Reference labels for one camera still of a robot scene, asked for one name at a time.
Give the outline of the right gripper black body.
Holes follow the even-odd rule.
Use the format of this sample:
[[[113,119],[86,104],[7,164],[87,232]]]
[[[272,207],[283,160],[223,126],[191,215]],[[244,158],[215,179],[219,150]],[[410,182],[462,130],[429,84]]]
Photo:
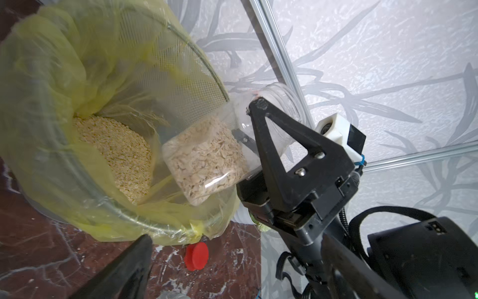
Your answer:
[[[254,221],[279,232],[285,242],[312,245],[331,225],[342,226],[344,208],[358,191],[360,172],[355,170],[346,179],[339,178],[320,196],[313,192],[290,212],[273,209],[262,172],[237,185],[241,203]]]

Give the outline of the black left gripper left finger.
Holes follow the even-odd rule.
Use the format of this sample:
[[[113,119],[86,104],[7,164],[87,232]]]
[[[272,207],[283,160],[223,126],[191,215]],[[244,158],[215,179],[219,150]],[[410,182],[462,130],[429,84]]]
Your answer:
[[[152,238],[142,235],[70,298],[143,299],[151,273],[152,253]]]

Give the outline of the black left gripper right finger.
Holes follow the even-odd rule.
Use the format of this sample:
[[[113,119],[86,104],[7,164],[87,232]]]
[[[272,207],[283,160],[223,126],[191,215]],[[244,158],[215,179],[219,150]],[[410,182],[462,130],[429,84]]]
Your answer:
[[[324,234],[321,255],[333,299],[404,299],[334,237]]]

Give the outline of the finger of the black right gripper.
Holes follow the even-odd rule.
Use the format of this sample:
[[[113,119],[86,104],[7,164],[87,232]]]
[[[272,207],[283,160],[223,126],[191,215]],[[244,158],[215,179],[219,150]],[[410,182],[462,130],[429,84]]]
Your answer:
[[[352,158],[344,146],[259,98],[248,107],[273,211],[289,213],[318,201],[329,210],[355,193]]]

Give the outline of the red lid oatmeal jar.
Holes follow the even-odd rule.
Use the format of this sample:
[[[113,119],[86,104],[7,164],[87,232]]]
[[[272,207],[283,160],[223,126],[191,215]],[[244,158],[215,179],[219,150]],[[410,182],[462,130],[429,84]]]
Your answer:
[[[303,125],[309,113],[283,83],[234,93],[230,102],[196,121],[163,145],[163,158],[193,206],[229,189],[260,167],[251,118],[246,110],[264,98]]]

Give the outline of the red jar lid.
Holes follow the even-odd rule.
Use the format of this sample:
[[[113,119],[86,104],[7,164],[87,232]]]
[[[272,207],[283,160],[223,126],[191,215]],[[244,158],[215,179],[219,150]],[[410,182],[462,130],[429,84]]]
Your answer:
[[[189,244],[185,252],[185,266],[189,271],[202,270],[209,260],[209,248],[205,242]]]

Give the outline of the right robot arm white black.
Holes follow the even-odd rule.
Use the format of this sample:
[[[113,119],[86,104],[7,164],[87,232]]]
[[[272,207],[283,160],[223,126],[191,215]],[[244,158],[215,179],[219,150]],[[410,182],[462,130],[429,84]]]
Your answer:
[[[307,278],[296,299],[475,299],[478,247],[450,218],[377,206],[348,221],[366,160],[365,135],[338,114],[315,129],[265,98],[247,110],[260,171],[239,183],[253,217],[279,233],[285,264]]]

